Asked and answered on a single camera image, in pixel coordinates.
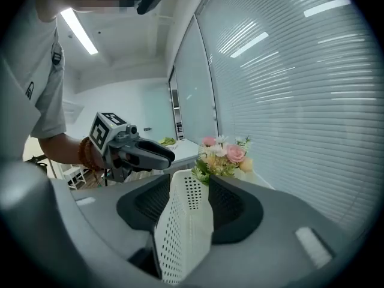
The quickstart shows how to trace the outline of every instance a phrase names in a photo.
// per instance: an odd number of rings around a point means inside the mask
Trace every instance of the white perforated object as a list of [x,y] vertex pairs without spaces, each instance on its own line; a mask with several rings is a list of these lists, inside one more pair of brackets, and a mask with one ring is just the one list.
[[176,172],[154,233],[163,282],[180,283],[203,260],[211,247],[213,229],[208,187],[191,170]]

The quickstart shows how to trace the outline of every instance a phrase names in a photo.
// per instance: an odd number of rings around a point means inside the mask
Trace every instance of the pink rose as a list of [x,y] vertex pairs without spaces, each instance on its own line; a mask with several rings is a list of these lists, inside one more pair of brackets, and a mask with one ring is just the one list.
[[205,146],[213,146],[216,144],[216,139],[214,137],[205,137],[202,143]]
[[238,145],[228,145],[227,157],[228,157],[228,160],[231,161],[232,163],[242,162],[245,157],[245,150],[243,150]]

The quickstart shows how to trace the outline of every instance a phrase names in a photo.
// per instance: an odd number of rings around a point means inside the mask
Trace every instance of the door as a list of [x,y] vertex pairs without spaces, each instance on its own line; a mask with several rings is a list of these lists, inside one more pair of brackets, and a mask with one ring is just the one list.
[[211,74],[196,19],[193,17],[175,60],[184,137],[200,144],[217,136],[217,118]]
[[172,102],[169,101],[166,80],[164,83],[143,83],[140,93],[145,117],[143,129],[140,129],[140,136],[154,141],[159,141],[164,137],[172,137],[176,140]]

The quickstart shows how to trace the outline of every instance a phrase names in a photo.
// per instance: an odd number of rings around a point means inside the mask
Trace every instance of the flower bouquet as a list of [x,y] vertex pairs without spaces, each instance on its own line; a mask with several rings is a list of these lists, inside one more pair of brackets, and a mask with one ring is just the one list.
[[202,184],[208,185],[209,176],[236,177],[236,170],[244,173],[253,171],[253,160],[246,156],[251,141],[236,138],[236,144],[226,142],[224,136],[205,137],[199,148],[199,159],[195,162],[192,175]]

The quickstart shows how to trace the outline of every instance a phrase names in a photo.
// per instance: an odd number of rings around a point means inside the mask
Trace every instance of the person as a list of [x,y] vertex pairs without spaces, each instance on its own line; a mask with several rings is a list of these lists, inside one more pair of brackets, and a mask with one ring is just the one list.
[[[62,109],[64,52],[56,17],[72,8],[79,12],[118,7],[120,0],[26,0],[0,44],[0,82],[5,96],[6,158],[21,159],[29,135],[38,139],[45,155],[56,162],[80,164],[80,141],[65,134]],[[92,161],[103,167],[92,146]]]

